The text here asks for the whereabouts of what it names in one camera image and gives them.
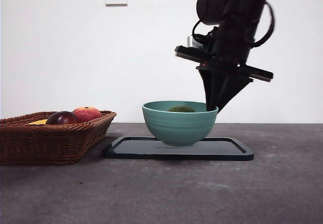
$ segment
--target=woven basket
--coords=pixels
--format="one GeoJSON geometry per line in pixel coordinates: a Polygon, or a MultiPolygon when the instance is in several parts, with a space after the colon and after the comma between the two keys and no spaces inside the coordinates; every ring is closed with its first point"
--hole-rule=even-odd
{"type": "Polygon", "coordinates": [[[0,164],[73,164],[101,141],[117,115],[66,125],[26,125],[47,119],[55,111],[0,120],[0,164]]]}

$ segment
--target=ceramic bowl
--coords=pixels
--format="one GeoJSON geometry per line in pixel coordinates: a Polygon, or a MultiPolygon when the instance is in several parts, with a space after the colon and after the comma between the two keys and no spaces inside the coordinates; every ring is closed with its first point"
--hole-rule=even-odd
{"type": "Polygon", "coordinates": [[[214,126],[218,110],[206,111],[205,103],[192,101],[155,101],[142,106],[149,131],[171,146],[189,146],[206,137],[214,126]],[[187,105],[195,112],[168,111],[177,105],[187,105]]]}

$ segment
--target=black tray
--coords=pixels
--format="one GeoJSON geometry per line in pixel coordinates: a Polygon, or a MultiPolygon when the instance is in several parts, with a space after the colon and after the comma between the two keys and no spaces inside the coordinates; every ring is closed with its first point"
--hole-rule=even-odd
{"type": "Polygon", "coordinates": [[[103,150],[106,158],[253,160],[253,151],[233,138],[204,138],[187,147],[172,147],[153,137],[120,137],[103,150]]]}

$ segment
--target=black wire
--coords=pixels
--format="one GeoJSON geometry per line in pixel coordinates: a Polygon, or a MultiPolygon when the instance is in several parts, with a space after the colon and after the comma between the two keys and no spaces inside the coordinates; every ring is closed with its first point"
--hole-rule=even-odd
{"type": "Polygon", "coordinates": [[[204,16],[195,24],[195,26],[193,27],[193,30],[192,30],[192,36],[193,36],[193,38],[197,41],[197,42],[199,42],[200,40],[197,38],[197,36],[198,37],[200,37],[200,38],[203,38],[204,36],[203,35],[201,35],[201,34],[195,34],[195,29],[196,29],[196,27],[198,26],[198,24],[200,24],[201,22],[202,22],[202,20],[204,20],[205,19],[205,17],[206,17],[206,14],[207,14],[207,11],[208,11],[208,4],[209,4],[209,0],[206,0],[206,6],[205,6],[205,13],[204,13],[204,16]]]}

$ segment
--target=apple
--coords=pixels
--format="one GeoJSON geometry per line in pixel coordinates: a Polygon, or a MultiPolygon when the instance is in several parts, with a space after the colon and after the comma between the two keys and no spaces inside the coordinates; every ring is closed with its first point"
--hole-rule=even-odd
{"type": "Polygon", "coordinates": [[[73,110],[73,113],[76,115],[79,122],[87,122],[101,117],[101,112],[94,107],[78,107],[73,110]]]}
{"type": "Polygon", "coordinates": [[[58,111],[48,117],[46,124],[49,125],[64,125],[79,123],[77,117],[69,111],[58,111]]]}

